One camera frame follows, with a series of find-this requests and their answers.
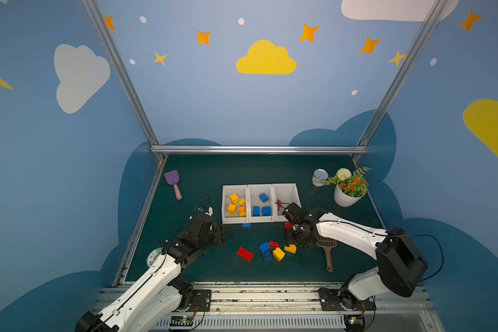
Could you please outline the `yellow lego square brick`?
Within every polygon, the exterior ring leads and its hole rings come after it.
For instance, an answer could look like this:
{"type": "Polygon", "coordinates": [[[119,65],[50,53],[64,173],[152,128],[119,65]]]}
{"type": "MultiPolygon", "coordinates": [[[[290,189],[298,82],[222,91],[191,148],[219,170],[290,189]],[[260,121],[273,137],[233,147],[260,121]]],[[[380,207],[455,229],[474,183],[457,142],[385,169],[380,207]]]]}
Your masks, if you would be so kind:
{"type": "Polygon", "coordinates": [[[230,204],[227,208],[228,213],[230,214],[235,214],[237,210],[237,207],[235,204],[230,204]]]}

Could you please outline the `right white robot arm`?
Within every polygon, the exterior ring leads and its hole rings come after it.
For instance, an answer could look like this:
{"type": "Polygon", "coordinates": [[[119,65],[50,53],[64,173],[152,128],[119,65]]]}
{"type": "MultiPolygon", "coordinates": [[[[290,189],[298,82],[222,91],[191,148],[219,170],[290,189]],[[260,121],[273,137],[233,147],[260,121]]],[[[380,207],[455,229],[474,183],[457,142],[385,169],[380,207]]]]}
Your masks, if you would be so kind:
{"type": "Polygon", "coordinates": [[[325,209],[303,210],[296,203],[283,209],[283,217],[293,225],[286,240],[299,248],[312,248],[323,237],[365,253],[376,266],[350,276],[337,298],[346,311],[356,310],[364,301],[392,292],[411,297],[427,271],[428,262],[417,245],[401,228],[384,230],[357,224],[325,209]]]}

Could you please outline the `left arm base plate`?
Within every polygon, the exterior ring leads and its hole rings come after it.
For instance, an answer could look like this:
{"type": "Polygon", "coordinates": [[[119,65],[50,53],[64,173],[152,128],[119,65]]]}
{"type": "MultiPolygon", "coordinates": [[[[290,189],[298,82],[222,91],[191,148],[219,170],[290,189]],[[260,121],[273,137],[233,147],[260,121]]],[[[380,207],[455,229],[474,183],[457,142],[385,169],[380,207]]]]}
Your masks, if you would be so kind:
{"type": "Polygon", "coordinates": [[[192,290],[182,295],[177,311],[210,311],[212,291],[210,289],[192,290]]]}

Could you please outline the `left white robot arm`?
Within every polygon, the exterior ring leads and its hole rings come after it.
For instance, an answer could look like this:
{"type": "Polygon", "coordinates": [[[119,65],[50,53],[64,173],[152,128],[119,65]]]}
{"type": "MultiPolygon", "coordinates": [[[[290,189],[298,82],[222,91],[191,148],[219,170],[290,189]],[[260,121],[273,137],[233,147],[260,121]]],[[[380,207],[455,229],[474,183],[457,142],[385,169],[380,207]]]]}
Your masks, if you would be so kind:
{"type": "Polygon", "coordinates": [[[151,267],[117,300],[99,313],[85,313],[76,331],[149,331],[178,308],[190,305],[193,287],[179,275],[209,246],[225,242],[225,228],[210,206],[201,206],[188,227],[167,242],[151,267]]]}

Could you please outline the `red lego long brick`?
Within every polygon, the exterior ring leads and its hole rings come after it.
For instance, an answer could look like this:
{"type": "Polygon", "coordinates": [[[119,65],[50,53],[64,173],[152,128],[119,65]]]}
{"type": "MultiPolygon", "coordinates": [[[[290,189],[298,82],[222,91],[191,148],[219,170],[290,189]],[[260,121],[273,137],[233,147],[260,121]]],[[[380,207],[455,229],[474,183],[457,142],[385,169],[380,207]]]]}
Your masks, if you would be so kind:
{"type": "Polygon", "coordinates": [[[252,252],[242,247],[238,249],[237,255],[246,261],[251,261],[254,257],[254,254],[252,252]]]}

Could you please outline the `blue lego floor brick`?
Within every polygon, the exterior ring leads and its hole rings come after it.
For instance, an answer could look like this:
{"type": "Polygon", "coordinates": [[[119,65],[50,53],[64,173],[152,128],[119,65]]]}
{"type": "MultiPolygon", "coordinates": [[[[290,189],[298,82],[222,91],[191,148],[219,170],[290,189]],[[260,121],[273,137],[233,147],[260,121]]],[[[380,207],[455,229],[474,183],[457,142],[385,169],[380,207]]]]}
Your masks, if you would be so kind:
{"type": "Polygon", "coordinates": [[[263,203],[265,203],[265,202],[267,202],[267,201],[269,200],[269,198],[268,198],[268,196],[267,196],[267,194],[266,194],[266,193],[262,193],[262,194],[260,194],[260,195],[259,195],[259,198],[260,198],[260,200],[261,200],[263,203]]]}

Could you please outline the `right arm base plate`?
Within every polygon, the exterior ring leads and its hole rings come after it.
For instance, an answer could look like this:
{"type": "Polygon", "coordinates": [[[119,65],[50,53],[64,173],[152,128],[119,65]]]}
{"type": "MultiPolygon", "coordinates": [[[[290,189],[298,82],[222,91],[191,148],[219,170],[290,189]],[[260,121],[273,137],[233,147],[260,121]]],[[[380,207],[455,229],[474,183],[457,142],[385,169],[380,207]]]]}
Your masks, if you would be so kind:
{"type": "Polygon", "coordinates": [[[370,300],[358,300],[348,290],[319,288],[318,296],[323,311],[375,311],[370,300]]]}

